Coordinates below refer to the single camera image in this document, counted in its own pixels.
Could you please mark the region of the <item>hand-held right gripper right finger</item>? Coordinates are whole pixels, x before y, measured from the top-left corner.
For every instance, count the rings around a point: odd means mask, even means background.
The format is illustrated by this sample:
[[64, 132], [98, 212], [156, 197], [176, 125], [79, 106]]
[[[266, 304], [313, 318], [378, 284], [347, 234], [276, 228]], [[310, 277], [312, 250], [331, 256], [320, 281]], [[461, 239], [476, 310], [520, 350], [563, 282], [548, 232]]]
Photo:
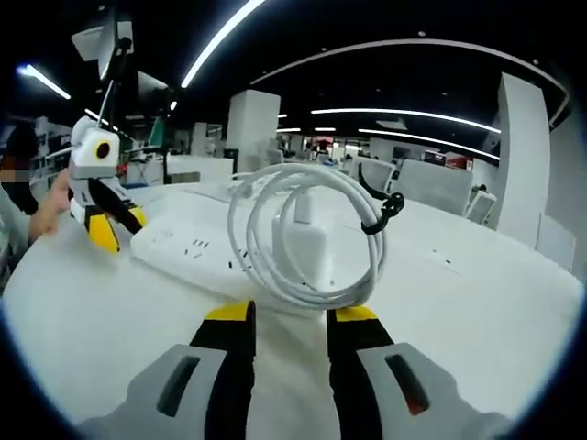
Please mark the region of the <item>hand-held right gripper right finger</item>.
[[329, 382], [344, 439], [502, 439], [504, 416], [464, 401], [455, 379], [396, 344], [364, 306], [327, 312]]

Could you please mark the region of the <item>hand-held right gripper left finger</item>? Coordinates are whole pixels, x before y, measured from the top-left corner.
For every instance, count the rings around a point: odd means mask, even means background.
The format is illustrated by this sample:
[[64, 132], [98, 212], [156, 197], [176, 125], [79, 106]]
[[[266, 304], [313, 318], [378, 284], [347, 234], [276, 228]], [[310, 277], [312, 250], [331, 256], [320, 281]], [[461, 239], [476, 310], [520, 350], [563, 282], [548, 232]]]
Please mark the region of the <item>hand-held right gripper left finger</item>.
[[84, 439], [243, 439], [255, 382], [253, 301], [209, 312], [191, 342], [142, 370], [111, 413], [78, 426]]

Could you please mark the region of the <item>person's left hand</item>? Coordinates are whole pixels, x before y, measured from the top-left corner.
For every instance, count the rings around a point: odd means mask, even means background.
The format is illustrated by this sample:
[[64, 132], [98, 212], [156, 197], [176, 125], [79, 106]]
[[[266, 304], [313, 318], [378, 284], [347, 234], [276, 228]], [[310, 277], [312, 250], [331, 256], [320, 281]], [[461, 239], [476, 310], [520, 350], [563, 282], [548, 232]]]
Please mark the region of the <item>person's left hand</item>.
[[68, 169], [64, 169], [55, 179], [47, 196], [28, 222], [28, 238], [36, 241], [43, 235], [54, 233], [57, 230], [59, 217], [70, 209]]

